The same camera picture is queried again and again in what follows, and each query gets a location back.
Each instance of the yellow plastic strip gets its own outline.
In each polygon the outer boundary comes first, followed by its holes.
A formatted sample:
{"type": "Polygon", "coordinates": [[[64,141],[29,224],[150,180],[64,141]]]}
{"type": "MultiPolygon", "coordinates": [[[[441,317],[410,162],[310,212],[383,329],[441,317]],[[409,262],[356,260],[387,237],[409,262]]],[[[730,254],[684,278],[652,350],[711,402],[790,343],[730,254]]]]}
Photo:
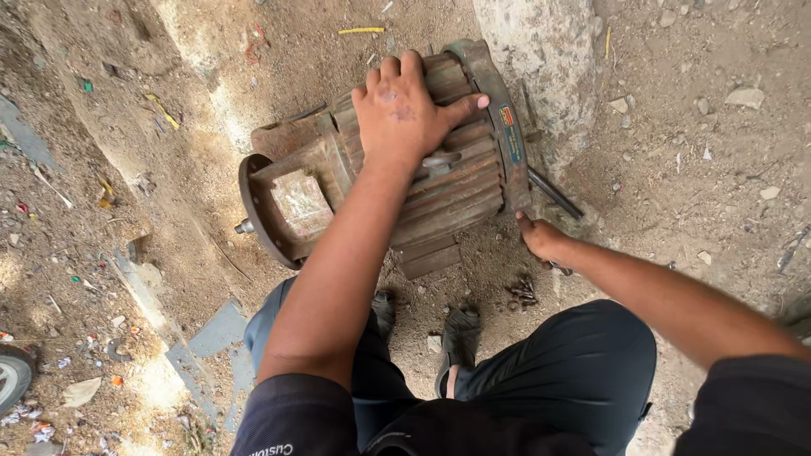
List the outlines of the yellow plastic strip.
{"type": "Polygon", "coordinates": [[[338,30],[338,35],[343,35],[345,33],[363,33],[363,32],[385,32],[386,29],[383,27],[359,27],[359,28],[345,28],[344,30],[338,30]]]}
{"type": "Polygon", "coordinates": [[[158,100],[158,98],[155,96],[154,93],[147,93],[144,96],[147,97],[147,100],[152,100],[157,103],[157,107],[161,109],[161,112],[163,113],[163,117],[166,119],[166,122],[171,123],[172,127],[174,127],[175,130],[180,128],[180,124],[178,123],[178,121],[174,120],[174,118],[172,118],[172,116],[170,116],[169,113],[166,112],[166,109],[161,104],[161,101],[158,100]]]}
{"type": "Polygon", "coordinates": [[[608,32],[606,32],[606,60],[608,60],[608,43],[611,42],[611,26],[608,26],[608,32]]]}

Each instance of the rusty motor housing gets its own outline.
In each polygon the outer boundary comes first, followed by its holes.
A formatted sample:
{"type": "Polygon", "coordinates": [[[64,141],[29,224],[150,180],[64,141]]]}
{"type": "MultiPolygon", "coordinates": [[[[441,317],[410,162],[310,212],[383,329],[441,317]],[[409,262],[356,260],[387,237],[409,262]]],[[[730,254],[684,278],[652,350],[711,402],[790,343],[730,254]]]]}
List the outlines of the rusty motor housing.
{"type": "MultiPolygon", "coordinates": [[[[530,205],[521,128],[487,43],[456,41],[423,67],[437,105],[477,92],[491,101],[414,176],[390,242],[409,279],[460,261],[457,232],[530,205]]],[[[255,153],[239,168],[242,202],[262,244],[288,268],[301,269],[363,168],[359,133],[350,92],[251,133],[255,153]]]]}

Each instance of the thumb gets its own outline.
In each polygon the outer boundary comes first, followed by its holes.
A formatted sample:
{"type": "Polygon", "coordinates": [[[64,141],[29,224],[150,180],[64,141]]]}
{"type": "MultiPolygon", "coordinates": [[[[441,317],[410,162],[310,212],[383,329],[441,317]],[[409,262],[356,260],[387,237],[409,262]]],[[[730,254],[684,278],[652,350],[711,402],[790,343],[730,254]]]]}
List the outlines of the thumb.
{"type": "Polygon", "coordinates": [[[530,231],[534,228],[532,225],[532,221],[529,217],[526,216],[524,211],[518,211],[515,213],[516,221],[518,222],[518,229],[521,230],[521,236],[525,234],[529,234],[530,231]]]}
{"type": "Polygon", "coordinates": [[[476,111],[483,110],[490,104],[490,97],[483,93],[474,93],[456,100],[452,105],[441,108],[441,115],[445,117],[448,129],[453,129],[466,117],[476,111]]]}

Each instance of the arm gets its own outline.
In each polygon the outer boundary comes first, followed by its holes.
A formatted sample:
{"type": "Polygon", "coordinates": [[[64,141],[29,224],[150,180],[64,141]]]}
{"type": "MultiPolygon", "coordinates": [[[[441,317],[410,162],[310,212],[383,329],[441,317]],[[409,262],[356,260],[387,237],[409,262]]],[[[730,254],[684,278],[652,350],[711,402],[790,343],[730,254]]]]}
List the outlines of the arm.
{"type": "Polygon", "coordinates": [[[425,155],[462,119],[487,106],[482,94],[434,105],[419,54],[387,57],[352,91],[366,159],[352,191],[287,295],[256,382],[303,373],[350,388],[352,359],[397,215],[425,155]]]}
{"type": "Polygon", "coordinates": [[[811,351],[746,305],[659,265],[566,236],[516,213],[536,256],[578,271],[704,368],[747,355],[811,360],[811,351]]]}

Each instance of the foot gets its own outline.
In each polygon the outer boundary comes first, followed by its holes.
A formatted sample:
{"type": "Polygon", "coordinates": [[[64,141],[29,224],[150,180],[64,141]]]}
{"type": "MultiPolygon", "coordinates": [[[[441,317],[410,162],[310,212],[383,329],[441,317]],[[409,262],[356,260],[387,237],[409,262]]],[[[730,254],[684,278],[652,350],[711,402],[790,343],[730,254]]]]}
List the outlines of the foot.
{"type": "Polygon", "coordinates": [[[481,330],[478,310],[469,305],[455,309],[448,316],[442,333],[442,364],[434,384],[438,398],[453,398],[455,374],[459,367],[475,367],[481,330]]]}
{"type": "Polygon", "coordinates": [[[391,291],[378,290],[375,293],[375,298],[371,301],[371,310],[375,311],[377,315],[377,328],[380,331],[380,336],[383,340],[392,340],[392,332],[394,331],[394,295],[391,291]]]}

